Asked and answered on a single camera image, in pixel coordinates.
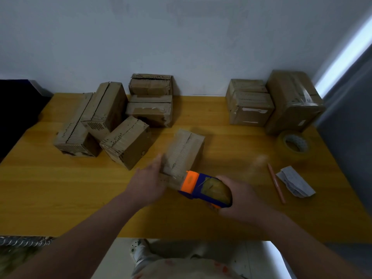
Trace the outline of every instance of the orange and blue tape gun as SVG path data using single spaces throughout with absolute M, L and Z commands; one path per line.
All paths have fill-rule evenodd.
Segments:
M 202 199 L 217 208 L 228 208 L 232 205 L 230 188 L 215 177 L 187 171 L 179 192 L 189 199 Z

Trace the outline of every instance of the hand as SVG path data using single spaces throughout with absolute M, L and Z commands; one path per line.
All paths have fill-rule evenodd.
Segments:
M 226 176 L 217 178 L 230 188 L 233 201 L 231 207 L 220 209 L 221 216 L 255 224 L 261 215 L 271 210 L 248 183 L 234 181 Z
M 161 154 L 144 169 L 138 169 L 129 181 L 124 193 L 140 208 L 157 201 L 165 191 L 165 185 L 159 183 L 160 166 Z

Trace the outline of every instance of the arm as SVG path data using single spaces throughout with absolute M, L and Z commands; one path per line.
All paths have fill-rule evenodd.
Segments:
M 225 176 L 218 178 L 230 188 L 233 199 L 232 206 L 221 209 L 220 214 L 261 228 L 284 255 L 297 278 L 367 278 L 285 214 L 266 205 L 250 185 Z
M 44 248 L 7 279 L 91 278 L 127 221 L 163 195 L 165 187 L 157 181 L 160 164 L 161 155 L 148 167 L 138 170 L 123 193 Z

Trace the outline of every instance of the person's left hand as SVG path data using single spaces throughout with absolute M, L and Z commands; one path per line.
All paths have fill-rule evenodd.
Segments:
M 143 208 L 160 199 L 165 185 L 159 183 L 161 154 L 144 169 L 137 169 L 125 190 L 133 202 Z

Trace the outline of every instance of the black object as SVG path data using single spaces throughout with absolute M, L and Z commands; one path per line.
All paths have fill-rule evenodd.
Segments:
M 0 162 L 23 133 L 38 122 L 50 97 L 42 96 L 26 79 L 0 80 Z

